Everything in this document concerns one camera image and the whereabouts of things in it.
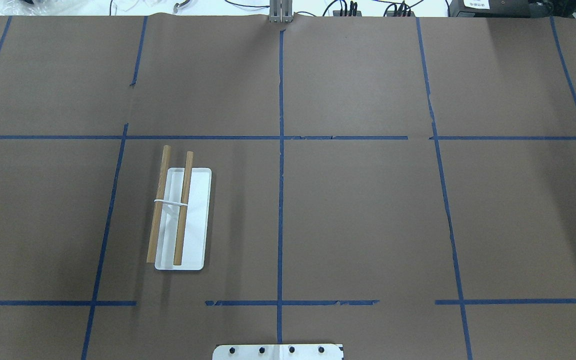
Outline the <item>white towel rack with dowels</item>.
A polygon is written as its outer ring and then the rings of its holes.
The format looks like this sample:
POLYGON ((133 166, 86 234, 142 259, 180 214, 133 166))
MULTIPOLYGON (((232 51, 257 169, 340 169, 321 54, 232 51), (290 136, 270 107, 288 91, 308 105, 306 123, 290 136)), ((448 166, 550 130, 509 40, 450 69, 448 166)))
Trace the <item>white towel rack with dowels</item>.
POLYGON ((194 167, 187 152, 184 167, 170 166, 172 147, 162 149, 146 255, 157 271, 201 271, 205 267, 212 171, 194 167))

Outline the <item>aluminium frame post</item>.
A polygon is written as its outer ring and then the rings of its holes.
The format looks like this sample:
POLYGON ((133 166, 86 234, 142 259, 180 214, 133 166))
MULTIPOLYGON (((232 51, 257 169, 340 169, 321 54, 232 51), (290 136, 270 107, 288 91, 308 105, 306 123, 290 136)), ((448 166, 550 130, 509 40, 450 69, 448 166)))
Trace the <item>aluminium frame post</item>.
POLYGON ((270 0, 269 1, 269 22, 270 23, 291 23, 294 19, 292 0, 270 0))

